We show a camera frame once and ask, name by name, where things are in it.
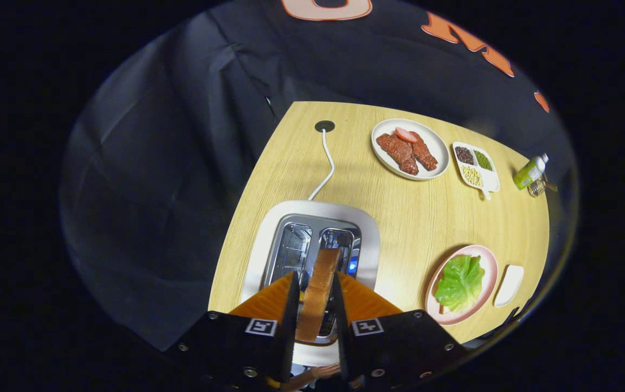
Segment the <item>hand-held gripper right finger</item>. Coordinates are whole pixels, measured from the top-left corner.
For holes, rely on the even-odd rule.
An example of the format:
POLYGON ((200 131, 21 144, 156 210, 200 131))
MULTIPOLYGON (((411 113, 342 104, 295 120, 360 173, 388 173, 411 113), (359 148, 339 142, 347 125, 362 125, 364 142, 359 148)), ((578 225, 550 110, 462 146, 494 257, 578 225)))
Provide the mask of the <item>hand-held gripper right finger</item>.
POLYGON ((349 391, 415 389, 469 355, 426 311, 402 311, 347 274, 335 274, 332 300, 341 378, 349 391))

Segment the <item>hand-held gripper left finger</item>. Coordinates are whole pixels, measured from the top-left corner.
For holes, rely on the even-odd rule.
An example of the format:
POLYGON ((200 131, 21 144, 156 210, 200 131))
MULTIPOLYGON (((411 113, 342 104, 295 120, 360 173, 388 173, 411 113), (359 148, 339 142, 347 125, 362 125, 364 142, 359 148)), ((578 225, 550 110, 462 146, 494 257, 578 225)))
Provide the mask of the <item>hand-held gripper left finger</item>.
POLYGON ((281 389, 290 380, 299 295, 292 271, 230 312, 207 311, 166 360, 196 389, 281 389))

